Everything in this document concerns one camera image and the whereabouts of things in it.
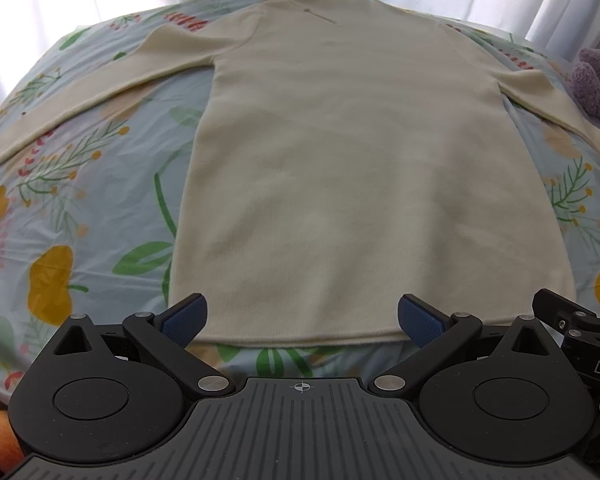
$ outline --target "cream sweater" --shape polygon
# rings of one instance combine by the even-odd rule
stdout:
[[[206,295],[200,341],[403,338],[398,298],[506,323],[541,287],[574,298],[555,216],[502,94],[600,130],[538,70],[510,72],[437,21],[371,0],[273,0],[174,25],[0,135],[0,162],[149,79],[213,65],[170,300]]]

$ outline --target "circular cap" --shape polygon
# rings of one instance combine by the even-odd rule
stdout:
[[[219,375],[208,375],[198,381],[198,387],[206,392],[219,392],[229,385],[229,381]]]
[[[492,379],[474,390],[475,403],[489,415],[525,420],[544,412],[549,396],[537,384],[514,377]]]
[[[397,375],[381,375],[376,377],[374,384],[380,390],[394,392],[395,390],[403,388],[406,383],[402,377],[398,377]]]
[[[60,413],[75,420],[97,420],[119,412],[129,400],[124,384],[103,378],[87,378],[66,384],[54,397]]]

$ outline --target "silver screw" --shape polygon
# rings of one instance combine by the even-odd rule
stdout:
[[[198,381],[198,387],[206,392],[219,392],[229,385],[229,381],[219,375],[208,375]]]
[[[394,392],[403,388],[406,383],[402,377],[398,377],[397,375],[381,375],[380,377],[376,377],[374,384],[381,390]]]

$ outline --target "sweater sleeve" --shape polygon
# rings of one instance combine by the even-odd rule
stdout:
[[[450,27],[441,26],[456,52],[493,77],[500,91],[525,107],[580,136],[600,155],[600,129],[589,123],[571,98],[555,88],[541,70],[512,72],[486,50]]]
[[[0,132],[0,164],[75,115],[147,81],[196,66],[246,43],[262,10],[251,6],[222,17],[197,32],[161,25],[129,56],[72,82]]]

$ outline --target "light blue bedsheet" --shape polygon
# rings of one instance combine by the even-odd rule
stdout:
[[[131,52],[155,27],[171,22],[195,31],[260,1],[189,2],[122,16],[62,38],[3,104],[0,133],[76,78]],[[512,70],[535,66],[559,88],[564,85],[570,68],[565,61],[532,52],[522,42],[448,24]],[[211,68],[190,70],[134,89],[67,121],[0,167],[1,400],[8,400],[68,314],[84,312],[96,323],[118,323],[139,310],[165,309],[180,198],[211,80]],[[503,99],[556,211],[578,299],[600,313],[600,158],[579,138]],[[368,379],[414,346],[209,344],[190,350],[234,376]]]

